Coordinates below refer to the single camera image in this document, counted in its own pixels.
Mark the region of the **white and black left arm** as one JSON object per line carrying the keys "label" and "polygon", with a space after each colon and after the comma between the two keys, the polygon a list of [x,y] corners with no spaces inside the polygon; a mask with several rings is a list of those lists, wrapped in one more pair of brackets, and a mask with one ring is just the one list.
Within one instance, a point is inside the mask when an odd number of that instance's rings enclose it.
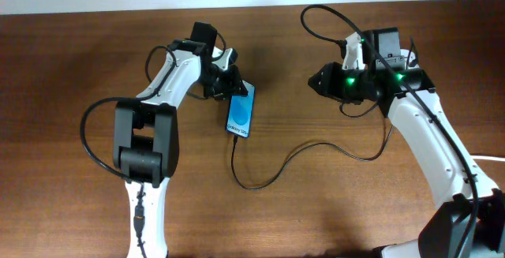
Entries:
{"label": "white and black left arm", "polygon": [[237,53],[219,49],[219,32],[196,22],[187,39],[168,45],[163,67],[133,100],[115,107],[113,162],[125,176],[129,197],[129,257],[167,257],[166,191],[179,158],[178,108],[188,90],[203,86],[216,100],[248,90],[234,64]]}

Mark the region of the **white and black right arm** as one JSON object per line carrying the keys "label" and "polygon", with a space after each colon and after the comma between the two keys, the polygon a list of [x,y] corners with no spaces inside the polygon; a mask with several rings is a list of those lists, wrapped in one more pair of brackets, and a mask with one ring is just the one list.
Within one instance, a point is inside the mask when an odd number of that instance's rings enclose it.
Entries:
{"label": "white and black right arm", "polygon": [[436,213],[412,241],[373,249],[374,257],[502,257],[504,194],[477,165],[441,107],[436,87],[400,47],[397,28],[347,37],[343,62],[309,78],[340,103],[375,102],[402,134],[432,191]]}

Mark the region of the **blue Galaxy smartphone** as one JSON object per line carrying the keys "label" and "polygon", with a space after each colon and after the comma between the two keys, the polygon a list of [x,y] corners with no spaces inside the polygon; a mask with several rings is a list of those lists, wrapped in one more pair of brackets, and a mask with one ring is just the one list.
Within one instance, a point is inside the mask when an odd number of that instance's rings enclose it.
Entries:
{"label": "blue Galaxy smartphone", "polygon": [[243,84],[248,94],[246,96],[233,95],[231,97],[226,130],[236,136],[248,138],[256,88],[245,80]]}

